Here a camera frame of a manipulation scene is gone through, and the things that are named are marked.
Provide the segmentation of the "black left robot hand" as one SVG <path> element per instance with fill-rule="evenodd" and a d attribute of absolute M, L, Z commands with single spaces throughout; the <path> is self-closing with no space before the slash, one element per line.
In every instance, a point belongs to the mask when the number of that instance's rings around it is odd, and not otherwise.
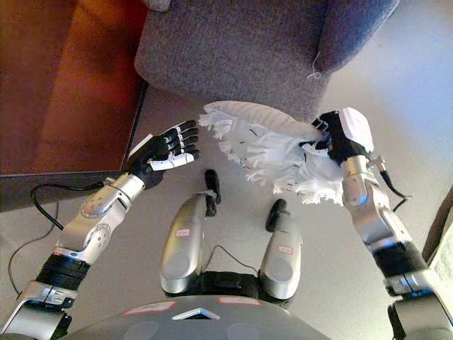
<path fill-rule="evenodd" d="M 160 135 L 145 139 L 129 157 L 124 171 L 138 177 L 150 189 L 163 180 L 164 172 L 189 164 L 200 157 L 196 143 L 197 123 L 188 120 L 169 128 Z"/>

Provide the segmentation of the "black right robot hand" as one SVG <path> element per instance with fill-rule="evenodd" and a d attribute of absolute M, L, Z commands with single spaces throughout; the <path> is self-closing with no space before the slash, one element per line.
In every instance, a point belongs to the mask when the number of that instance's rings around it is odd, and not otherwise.
<path fill-rule="evenodd" d="M 303 151 L 316 156 L 326 156 L 338 166 L 351 157 L 370 159 L 374 151 L 368 120 L 358 110 L 347 107 L 320 114 L 312 125 L 327 137 L 320 142 L 300 142 Z"/>

